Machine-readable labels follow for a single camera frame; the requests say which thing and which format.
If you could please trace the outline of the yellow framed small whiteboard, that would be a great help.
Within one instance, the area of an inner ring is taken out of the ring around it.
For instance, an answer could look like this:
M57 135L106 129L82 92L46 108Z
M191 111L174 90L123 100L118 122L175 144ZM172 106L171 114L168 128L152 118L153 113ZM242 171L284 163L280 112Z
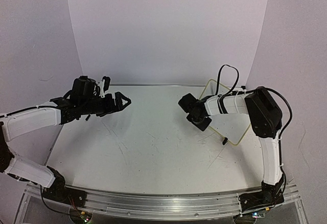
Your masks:
M199 99L208 95L213 95L216 91L217 82L214 79L209 79L205 88L203 89ZM218 94L225 94L229 91L229 87L219 84ZM247 131L251 128L250 119L247 114L229 114L213 116L209 128L215 133L228 139L228 142L237 146Z

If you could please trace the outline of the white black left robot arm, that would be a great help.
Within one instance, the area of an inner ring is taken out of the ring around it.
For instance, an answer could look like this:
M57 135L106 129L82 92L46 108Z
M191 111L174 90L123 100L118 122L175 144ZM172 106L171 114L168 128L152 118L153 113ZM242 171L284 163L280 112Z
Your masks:
M66 186L64 176L56 169L26 159L8 146L13 139L46 127L64 125L83 115L103 117L121 112L131 105L121 92L108 93L110 77L97 82L80 76L64 96L34 107L1 115L1 173L18 181L41 187L41 196L48 200L82 207L86 192Z

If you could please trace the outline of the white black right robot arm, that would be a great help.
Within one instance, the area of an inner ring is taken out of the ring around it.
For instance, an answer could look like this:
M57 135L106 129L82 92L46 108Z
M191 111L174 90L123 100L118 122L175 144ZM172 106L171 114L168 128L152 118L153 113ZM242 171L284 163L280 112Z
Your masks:
M283 113L271 96L272 89L258 87L250 91L228 91L197 99L184 95L178 102L187 114L186 119L205 131L217 115L246 114L253 132L260 141L263 156L261 190L239 196L243 213L273 207L284 202L286 174L283 170L281 135Z

